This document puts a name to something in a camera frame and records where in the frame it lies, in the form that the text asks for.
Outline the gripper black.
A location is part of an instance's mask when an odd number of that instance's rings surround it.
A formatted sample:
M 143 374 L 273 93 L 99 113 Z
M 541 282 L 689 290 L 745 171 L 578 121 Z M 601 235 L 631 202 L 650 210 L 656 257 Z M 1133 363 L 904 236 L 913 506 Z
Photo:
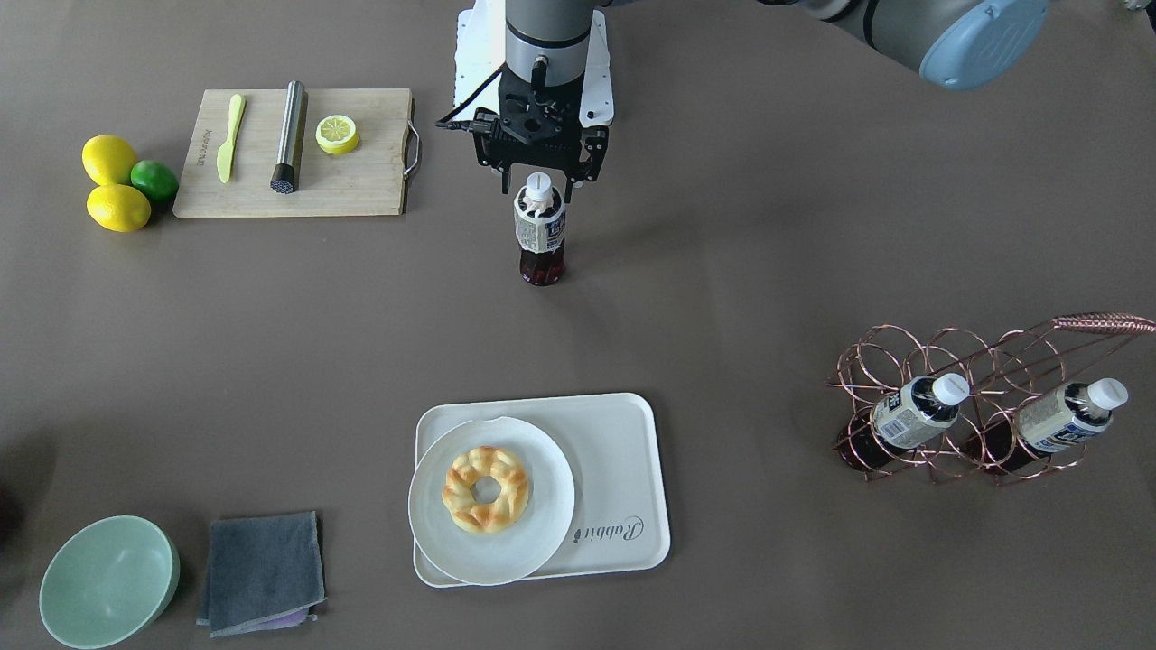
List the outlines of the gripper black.
M 544 83 L 546 67 L 534 67 L 529 81 L 516 71 L 499 67 L 436 126 L 462 130 L 473 135 L 477 164 L 490 167 L 502 177 L 509 193 L 511 169 L 517 163 L 558 170 L 566 179 L 564 192 L 573 193 L 578 182 L 598 180 L 610 145 L 607 126 L 583 126 L 583 75 L 561 86 Z M 465 108 L 497 83 L 499 110 L 476 108 L 470 119 L 457 120 Z

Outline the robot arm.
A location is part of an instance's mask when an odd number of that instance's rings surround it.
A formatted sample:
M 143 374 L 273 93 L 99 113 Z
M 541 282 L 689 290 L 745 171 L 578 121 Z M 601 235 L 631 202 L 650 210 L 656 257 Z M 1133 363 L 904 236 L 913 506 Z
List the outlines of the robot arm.
M 437 125 L 470 133 L 511 189 L 517 164 L 573 192 L 598 180 L 614 119 L 603 1 L 477 1 L 457 28 L 454 106 Z M 1036 40 L 1048 1 L 805 1 L 880 56 L 951 91 L 987 84 Z

